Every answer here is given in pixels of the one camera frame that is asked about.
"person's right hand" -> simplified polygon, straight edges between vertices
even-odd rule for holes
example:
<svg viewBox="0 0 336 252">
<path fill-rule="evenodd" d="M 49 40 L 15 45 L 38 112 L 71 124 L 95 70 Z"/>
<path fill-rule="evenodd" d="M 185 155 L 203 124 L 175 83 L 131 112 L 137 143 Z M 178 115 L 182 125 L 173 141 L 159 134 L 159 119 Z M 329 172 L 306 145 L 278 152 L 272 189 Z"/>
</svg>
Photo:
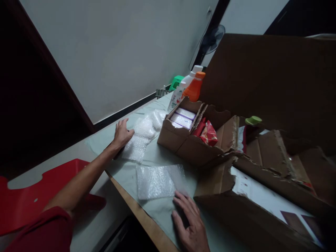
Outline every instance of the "person's right hand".
<svg viewBox="0 0 336 252">
<path fill-rule="evenodd" d="M 190 197 L 185 197 L 178 191 L 175 191 L 175 194 L 178 198 L 174 197 L 174 202 L 183 209 L 190 224 L 185 229 L 181 217 L 175 210 L 173 211 L 173 220 L 183 246 L 188 252 L 210 252 L 200 210 Z"/>
</svg>

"floor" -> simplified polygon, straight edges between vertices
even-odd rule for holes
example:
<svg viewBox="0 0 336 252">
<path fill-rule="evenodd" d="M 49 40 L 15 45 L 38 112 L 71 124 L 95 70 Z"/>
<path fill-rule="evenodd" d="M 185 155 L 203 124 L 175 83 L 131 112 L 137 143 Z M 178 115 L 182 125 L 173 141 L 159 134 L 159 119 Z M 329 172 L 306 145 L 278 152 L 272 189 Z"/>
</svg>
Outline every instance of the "floor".
<svg viewBox="0 0 336 252">
<path fill-rule="evenodd" d="M 138 109 L 141 109 L 154 100 L 144 104 Z M 96 155 L 86 146 L 85 140 L 86 139 L 83 139 L 45 162 L 35 166 L 33 169 L 23 173 L 19 177 L 9 181 L 9 189 L 19 189 L 33 185 L 42 179 L 44 172 L 76 158 L 91 162 Z M 125 218 L 132 214 L 105 172 L 103 172 L 90 192 L 105 197 L 107 203 L 105 208 L 101 211 L 88 213 L 75 224 L 70 246 L 71 252 L 99 251 Z M 0 237 L 0 251 L 3 251 L 14 237 L 15 234 Z"/>
</svg>

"hand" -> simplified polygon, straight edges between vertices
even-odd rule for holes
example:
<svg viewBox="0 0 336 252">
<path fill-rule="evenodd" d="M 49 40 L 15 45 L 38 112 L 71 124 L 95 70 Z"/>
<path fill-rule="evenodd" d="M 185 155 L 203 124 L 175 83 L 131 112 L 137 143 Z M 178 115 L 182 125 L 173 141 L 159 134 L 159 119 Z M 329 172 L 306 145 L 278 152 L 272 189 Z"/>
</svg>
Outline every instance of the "hand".
<svg viewBox="0 0 336 252">
<path fill-rule="evenodd" d="M 130 131 L 127 130 L 126 128 L 126 123 L 128 121 L 128 118 L 119 121 L 115 125 L 115 134 L 114 134 L 114 139 L 111 143 L 111 145 L 116 146 L 118 149 L 121 149 L 124 147 L 132 138 L 134 135 L 134 129 L 131 129 Z"/>
<path fill-rule="evenodd" d="M 179 199 L 174 197 L 174 202 L 183 209 L 190 224 L 185 229 L 181 217 L 175 210 L 173 211 L 173 220 L 182 244 L 188 252 L 210 252 L 200 210 L 190 197 L 185 197 L 178 191 L 175 191 L 175 194 Z"/>
</svg>

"forearm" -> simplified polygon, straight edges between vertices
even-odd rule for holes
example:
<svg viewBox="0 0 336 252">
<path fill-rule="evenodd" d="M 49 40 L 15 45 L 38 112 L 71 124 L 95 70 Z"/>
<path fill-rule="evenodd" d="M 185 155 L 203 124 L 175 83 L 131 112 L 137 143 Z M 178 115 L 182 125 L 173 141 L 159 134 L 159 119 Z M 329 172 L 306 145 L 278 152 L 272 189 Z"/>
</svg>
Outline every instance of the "forearm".
<svg viewBox="0 0 336 252">
<path fill-rule="evenodd" d="M 106 148 L 95 160 L 81 170 L 56 196 L 45 206 L 44 211 L 59 206 L 66 212 L 72 213 L 77 204 L 90 192 L 103 173 L 105 166 L 120 150 L 113 143 Z"/>
</svg>

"white wall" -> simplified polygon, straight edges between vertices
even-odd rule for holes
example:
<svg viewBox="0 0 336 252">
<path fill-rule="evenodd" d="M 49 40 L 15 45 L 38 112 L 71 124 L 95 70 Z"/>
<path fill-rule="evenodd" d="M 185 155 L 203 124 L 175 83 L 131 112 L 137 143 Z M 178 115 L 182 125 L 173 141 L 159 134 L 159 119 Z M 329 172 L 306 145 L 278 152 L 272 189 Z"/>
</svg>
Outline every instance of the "white wall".
<svg viewBox="0 0 336 252">
<path fill-rule="evenodd" d="M 289 0 L 230 0 L 220 21 L 226 33 L 262 35 Z M 202 65 L 208 66 L 215 52 L 205 55 Z"/>
<path fill-rule="evenodd" d="M 186 75 L 218 0 L 20 0 L 93 123 Z"/>
</svg>

